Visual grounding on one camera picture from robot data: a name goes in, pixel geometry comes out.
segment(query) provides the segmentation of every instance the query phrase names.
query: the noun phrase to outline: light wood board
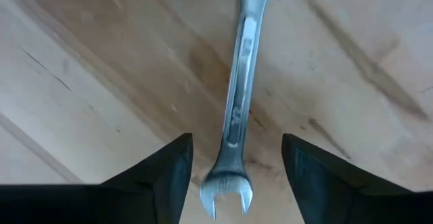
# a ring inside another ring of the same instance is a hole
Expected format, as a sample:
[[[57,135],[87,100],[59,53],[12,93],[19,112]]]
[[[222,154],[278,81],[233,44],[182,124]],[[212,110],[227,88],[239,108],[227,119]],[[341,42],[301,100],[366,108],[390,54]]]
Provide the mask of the light wood board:
[[[192,132],[183,221],[210,221],[197,186],[218,153],[236,0],[1,3],[2,115],[87,183]],[[217,223],[302,222],[283,133],[433,188],[432,24],[432,0],[269,0],[245,155],[254,200],[242,217],[219,199]]]

